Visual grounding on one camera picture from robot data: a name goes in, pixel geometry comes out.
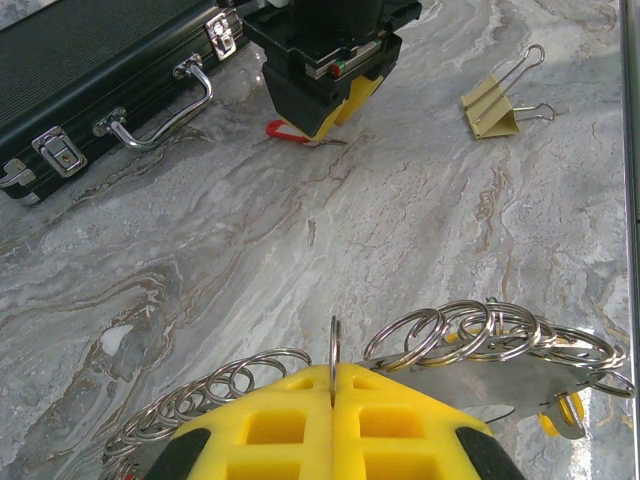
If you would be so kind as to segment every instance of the yellow binder clip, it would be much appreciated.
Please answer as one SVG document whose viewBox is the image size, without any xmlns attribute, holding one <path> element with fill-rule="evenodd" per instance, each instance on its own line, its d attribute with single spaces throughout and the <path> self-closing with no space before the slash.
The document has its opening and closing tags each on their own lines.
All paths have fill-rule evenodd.
<svg viewBox="0 0 640 480">
<path fill-rule="evenodd" d="M 503 88 L 502 83 L 527 61 L 532 50 L 538 50 L 540 52 L 540 60 L 525 67 L 515 80 L 507 85 L 506 88 Z M 469 95 L 462 97 L 462 106 L 471 125 L 471 130 L 473 130 L 473 134 L 476 136 L 476 140 L 520 133 L 518 122 L 523 120 L 537 118 L 548 121 L 555 120 L 557 115 L 556 110 L 548 103 L 543 102 L 536 107 L 514 108 L 507 97 L 507 92 L 511 87 L 513 87 L 528 70 L 542 65 L 542 62 L 544 62 L 544 48 L 538 44 L 531 45 L 527 48 L 522 59 L 520 59 L 505 76 L 498 79 L 496 74 L 492 73 L 484 82 L 471 91 Z M 548 109 L 550 114 L 535 114 L 516 118 L 516 113 L 534 112 L 544 108 Z"/>
</svg>

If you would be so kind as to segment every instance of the metal key ring pile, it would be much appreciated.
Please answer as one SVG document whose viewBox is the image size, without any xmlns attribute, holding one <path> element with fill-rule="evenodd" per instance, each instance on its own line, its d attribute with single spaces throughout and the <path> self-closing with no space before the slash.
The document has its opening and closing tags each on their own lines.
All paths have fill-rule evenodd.
<svg viewBox="0 0 640 480">
<path fill-rule="evenodd" d="M 337 339 L 338 322 L 332 328 Z M 438 308 L 411 312 L 382 328 L 364 350 L 364 360 L 374 358 L 383 341 L 401 328 L 408 328 L 403 342 L 404 353 L 392 358 L 378 358 L 376 370 L 397 371 L 411 365 L 442 367 L 464 360 L 504 362 L 521 355 L 533 355 L 542 361 L 572 366 L 595 375 L 599 382 L 585 382 L 594 389 L 618 397 L 631 398 L 635 386 L 615 370 L 623 365 L 626 355 L 622 348 L 605 340 L 570 327 L 558 326 L 533 315 L 527 309 L 495 298 L 486 303 L 473 300 L 451 302 Z M 339 345 L 332 345 L 332 365 L 337 363 Z M 210 375 L 203 376 L 166 394 L 131 417 L 105 445 L 102 480 L 125 478 L 129 473 L 141 474 L 130 461 L 143 444 L 170 437 L 180 425 L 214 408 L 251 392 L 256 388 L 250 367 L 263 365 L 275 368 L 284 377 L 288 373 L 279 357 L 290 357 L 311 365 L 311 358 L 296 348 L 276 348 L 223 365 Z M 602 383 L 602 374 L 618 381 L 623 388 Z M 247 380 L 239 388 L 236 380 Z M 214 388 L 227 388 L 219 395 Z"/>
</svg>

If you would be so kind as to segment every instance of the marble veining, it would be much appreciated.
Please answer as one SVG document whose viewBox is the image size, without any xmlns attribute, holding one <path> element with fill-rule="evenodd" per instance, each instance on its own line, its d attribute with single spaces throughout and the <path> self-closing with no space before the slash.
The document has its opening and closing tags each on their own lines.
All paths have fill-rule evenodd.
<svg viewBox="0 0 640 480">
<path fill-rule="evenodd" d="M 0 6 L 0 27 L 35 9 Z M 277 346 L 345 360 L 409 310 L 495 295 L 628 347 L 616 2 L 426 0 L 397 69 L 316 149 L 265 137 L 251 46 L 157 150 L 118 149 L 42 205 L 0 197 L 0 479 L 95 478 L 163 392 Z M 554 123 L 476 142 L 459 97 L 531 43 L 513 98 Z M 199 93 L 189 92 L 146 127 Z M 583 395 L 587 437 L 535 418 L 500 440 L 528 479 L 629 479 L 631 403 Z"/>
</svg>

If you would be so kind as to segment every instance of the black briefcase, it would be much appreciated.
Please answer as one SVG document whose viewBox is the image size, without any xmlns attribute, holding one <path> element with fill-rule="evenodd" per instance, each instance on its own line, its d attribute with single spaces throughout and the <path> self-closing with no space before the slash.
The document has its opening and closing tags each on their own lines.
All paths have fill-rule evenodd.
<svg viewBox="0 0 640 480">
<path fill-rule="evenodd" d="M 244 43 L 237 10 L 214 0 L 58 0 L 0 31 L 0 189 L 35 203 L 118 140 L 156 147 L 212 100 L 205 72 Z M 134 138 L 197 83 L 197 102 Z"/>
</svg>

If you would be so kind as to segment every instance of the silver metal handle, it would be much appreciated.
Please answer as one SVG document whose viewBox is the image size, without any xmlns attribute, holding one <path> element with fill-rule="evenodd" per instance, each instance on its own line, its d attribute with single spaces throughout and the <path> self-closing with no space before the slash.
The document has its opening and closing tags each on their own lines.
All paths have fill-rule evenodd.
<svg viewBox="0 0 640 480">
<path fill-rule="evenodd" d="M 107 133 L 111 133 L 126 147 L 143 152 L 152 150 L 160 145 L 169 135 L 175 132 L 176 129 L 195 117 L 213 100 L 213 87 L 211 86 L 209 78 L 202 71 L 202 61 L 199 55 L 193 55 L 174 68 L 173 76 L 177 79 L 190 76 L 195 77 L 204 87 L 205 95 L 171 117 L 171 119 L 162 125 L 148 140 L 138 140 L 125 128 L 126 111 L 123 108 L 117 108 L 107 117 L 96 123 L 93 127 L 94 135 L 101 137 Z"/>
</svg>

